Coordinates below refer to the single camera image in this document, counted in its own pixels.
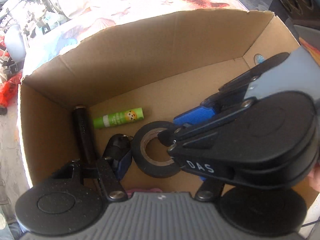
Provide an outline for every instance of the black cable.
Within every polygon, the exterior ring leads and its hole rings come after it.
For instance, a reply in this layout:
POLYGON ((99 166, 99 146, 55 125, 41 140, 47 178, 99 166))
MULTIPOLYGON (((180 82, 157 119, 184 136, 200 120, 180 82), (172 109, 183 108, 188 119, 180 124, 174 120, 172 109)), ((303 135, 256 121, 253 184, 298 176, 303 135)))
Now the black cable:
POLYGON ((316 224, 316 223, 319 223, 320 222, 320 219, 316 220, 316 221, 313 221, 313 222, 310 222, 310 223, 306 223, 304 225, 302 225, 301 227, 307 227, 307 226, 310 226, 310 225, 313 225, 313 224, 316 224))

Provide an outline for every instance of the hand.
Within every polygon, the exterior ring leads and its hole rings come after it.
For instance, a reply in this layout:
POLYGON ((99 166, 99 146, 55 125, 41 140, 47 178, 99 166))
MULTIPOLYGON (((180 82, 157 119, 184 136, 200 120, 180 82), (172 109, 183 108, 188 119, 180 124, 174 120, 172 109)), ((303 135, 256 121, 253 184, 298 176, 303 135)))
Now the hand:
POLYGON ((308 174, 309 185, 320 192, 320 165, 317 163, 308 174))

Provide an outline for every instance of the round black disc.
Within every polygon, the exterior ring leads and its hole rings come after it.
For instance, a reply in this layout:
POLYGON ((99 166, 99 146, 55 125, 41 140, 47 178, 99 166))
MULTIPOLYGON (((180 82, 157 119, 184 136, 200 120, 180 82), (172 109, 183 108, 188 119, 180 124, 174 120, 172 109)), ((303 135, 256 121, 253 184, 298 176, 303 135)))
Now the round black disc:
POLYGON ((101 212, 101 197, 68 179, 49 179, 24 193, 16 204, 19 223, 30 232, 46 236, 80 231, 101 212))
POLYGON ((299 230, 307 207, 292 189, 262 191, 235 187, 221 198, 220 212, 241 231, 258 236, 281 236, 299 230))

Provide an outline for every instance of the black roll of tape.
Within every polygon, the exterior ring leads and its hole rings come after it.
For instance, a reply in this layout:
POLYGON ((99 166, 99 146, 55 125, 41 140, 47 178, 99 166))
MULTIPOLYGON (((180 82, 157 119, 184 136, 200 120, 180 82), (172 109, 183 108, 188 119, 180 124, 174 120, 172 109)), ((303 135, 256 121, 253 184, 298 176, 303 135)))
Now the black roll of tape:
POLYGON ((155 121, 141 127, 131 142, 131 152, 140 170, 154 178, 168 178, 180 171, 179 166, 171 159, 165 162, 152 160, 146 154, 146 146, 158 133, 174 129, 175 125, 166 121, 155 121))

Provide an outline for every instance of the black cylinder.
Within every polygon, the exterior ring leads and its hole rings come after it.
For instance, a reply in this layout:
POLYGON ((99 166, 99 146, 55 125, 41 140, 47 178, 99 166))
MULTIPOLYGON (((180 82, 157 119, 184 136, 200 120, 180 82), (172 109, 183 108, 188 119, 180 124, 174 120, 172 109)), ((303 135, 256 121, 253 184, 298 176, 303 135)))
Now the black cylinder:
POLYGON ((84 163, 94 163, 97 160, 97 152, 94 147, 91 125, 85 106, 75 107, 72 112, 72 122, 81 160, 84 163))

